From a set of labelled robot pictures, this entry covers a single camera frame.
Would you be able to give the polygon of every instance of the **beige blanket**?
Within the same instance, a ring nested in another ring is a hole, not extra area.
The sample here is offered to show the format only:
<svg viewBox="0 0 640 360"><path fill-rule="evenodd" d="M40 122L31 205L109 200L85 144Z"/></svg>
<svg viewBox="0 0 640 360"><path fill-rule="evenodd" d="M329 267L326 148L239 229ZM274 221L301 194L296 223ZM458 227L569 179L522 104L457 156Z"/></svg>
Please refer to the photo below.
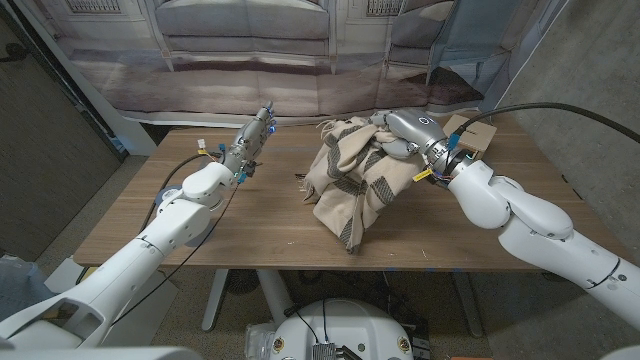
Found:
<svg viewBox="0 0 640 360"><path fill-rule="evenodd" d="M325 125L324 145L305 177L306 201L316 202L313 214L356 253L362 234L382 209L411 184L424 162L420 156L396 160L370 140L391 142L389 131L353 117Z"/></svg>

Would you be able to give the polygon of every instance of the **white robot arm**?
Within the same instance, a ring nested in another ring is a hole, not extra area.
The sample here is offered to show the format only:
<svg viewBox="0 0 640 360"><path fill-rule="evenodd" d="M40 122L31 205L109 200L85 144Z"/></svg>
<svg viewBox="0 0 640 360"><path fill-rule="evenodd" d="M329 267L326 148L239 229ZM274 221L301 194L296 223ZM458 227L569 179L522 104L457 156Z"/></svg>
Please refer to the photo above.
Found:
<svg viewBox="0 0 640 360"><path fill-rule="evenodd" d="M512 179L494 176L483 161L473 162L468 150L451 148L424 112L384 111L370 121L400 138L385 148L389 155L420 153L428 171L447 176L448 189L474 225L503 227L498 239L509 253L572 281L640 330L638 267L575 231L558 206L526 193Z"/></svg>
<svg viewBox="0 0 640 360"><path fill-rule="evenodd" d="M275 131L271 107L272 103L267 103L238 131L224 164L212 162L187 177L182 189L160 204L153 222L85 281L1 322L0 339L17 350L101 344L116 317L162 261L207 228L211 211L223 203L221 190L245 174L253 175L254 159ZM61 309L72 315L65 320L46 320L48 314Z"/></svg>

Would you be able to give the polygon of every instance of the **table leg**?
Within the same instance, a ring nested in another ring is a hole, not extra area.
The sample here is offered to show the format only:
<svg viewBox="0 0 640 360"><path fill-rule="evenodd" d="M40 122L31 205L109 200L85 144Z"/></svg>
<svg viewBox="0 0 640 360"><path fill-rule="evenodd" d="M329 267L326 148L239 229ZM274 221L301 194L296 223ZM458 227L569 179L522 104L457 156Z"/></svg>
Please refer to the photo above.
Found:
<svg viewBox="0 0 640 360"><path fill-rule="evenodd" d="M216 269L216 274L213 276L209 301L207 302L204 317L202 318L202 330L204 331L211 331L216 325L218 311L220 310L220 306L222 306L222 299L224 298L224 289L227 285L227 275L229 275L229 269Z"/></svg>
<svg viewBox="0 0 640 360"><path fill-rule="evenodd" d="M458 290L458 297L462 302L462 309L467 320L469 332L473 337L479 338L484 335L482 331L482 323L480 322L480 313L476 304L476 298L471 289L471 281L468 273L453 273L453 282Z"/></svg>
<svg viewBox="0 0 640 360"><path fill-rule="evenodd" d="M273 322L280 326L287 320L285 310L293 306L293 301L289 297L287 286L284 284L278 270L257 270L260 286L267 299Z"/></svg>

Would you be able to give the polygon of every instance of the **white robot body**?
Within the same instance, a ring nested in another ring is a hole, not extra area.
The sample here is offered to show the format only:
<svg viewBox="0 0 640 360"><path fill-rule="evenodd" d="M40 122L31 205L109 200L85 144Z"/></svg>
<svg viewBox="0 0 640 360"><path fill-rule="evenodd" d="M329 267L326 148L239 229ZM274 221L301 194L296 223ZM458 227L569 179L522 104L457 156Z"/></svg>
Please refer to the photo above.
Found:
<svg viewBox="0 0 640 360"><path fill-rule="evenodd" d="M318 301L299 311L309 326L296 314L290 316L275 334L270 334L269 348L261 351L262 354L246 354L247 358L328 360L340 356L340 352L351 351L363 360L413 359L407 333L382 310L357 300L327 299L323 316L322 305L322 301ZM319 344L309 327L317 335Z"/></svg>

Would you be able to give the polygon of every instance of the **wooden table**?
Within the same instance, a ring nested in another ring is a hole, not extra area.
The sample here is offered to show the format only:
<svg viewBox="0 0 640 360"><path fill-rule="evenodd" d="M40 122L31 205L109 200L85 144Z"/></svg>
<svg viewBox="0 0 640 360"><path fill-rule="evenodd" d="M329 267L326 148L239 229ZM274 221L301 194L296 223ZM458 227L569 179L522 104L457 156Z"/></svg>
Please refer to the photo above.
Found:
<svg viewBox="0 0 640 360"><path fill-rule="evenodd" d="M623 245L566 184L560 173L509 116L494 117L498 131L484 161L531 194L564 209L575 228L610 251L630 259ZM99 265L135 237L165 176L196 153L197 139L209 146L228 144L235 129L193 128L170 132L95 229L74 260ZM240 185L214 236L187 262L214 268L527 271L536 267L516 259L498 242L498 230L483 230L464 216L453 195L426 181L413 184L365 233L360 253L344 245L304 205L294 174L306 173L322 144L314 126L283 127L268 140L253 178ZM182 180L203 159L178 171ZM178 265L192 248L182 247L165 265Z"/></svg>

